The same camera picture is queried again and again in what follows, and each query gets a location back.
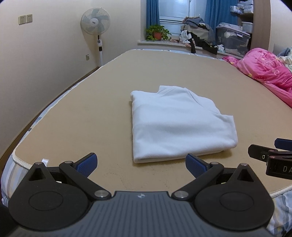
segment potted plant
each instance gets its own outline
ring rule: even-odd
[[[171,35],[171,33],[169,33],[169,30],[165,29],[163,25],[151,25],[149,26],[148,29],[146,29],[146,40],[161,40],[161,39],[165,39],[168,40],[168,34]]]

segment blue curtain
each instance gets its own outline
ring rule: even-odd
[[[230,6],[237,6],[238,0],[207,0],[205,23],[216,30],[221,23],[237,25],[237,14],[230,12]]]
[[[147,0],[146,11],[146,27],[148,28],[155,24],[160,25],[158,0]]]

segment plastic storage box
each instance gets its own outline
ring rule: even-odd
[[[228,27],[216,27],[216,43],[223,44],[226,53],[243,57],[248,49],[250,34]]]
[[[243,13],[244,14],[253,13],[253,5],[246,5],[246,6],[244,6]]]
[[[249,0],[249,1],[240,1],[239,3],[240,3],[240,4],[243,4],[243,5],[253,5],[253,0]]]
[[[253,23],[251,22],[242,22],[242,30],[247,32],[247,33],[252,33],[253,32]]]
[[[238,14],[243,14],[243,9],[237,7],[237,6],[230,6],[230,11],[231,12],[236,12]]]

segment floral pink bedding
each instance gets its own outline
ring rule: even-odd
[[[276,55],[262,48],[254,48],[241,60],[230,56],[222,59],[262,83],[292,108],[292,73]]]

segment metal screw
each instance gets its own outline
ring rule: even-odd
[[[189,194],[186,191],[176,191],[174,196],[177,198],[186,198]]]
[[[94,195],[97,196],[98,198],[105,198],[109,195],[109,192],[101,189],[101,190],[95,191]]]

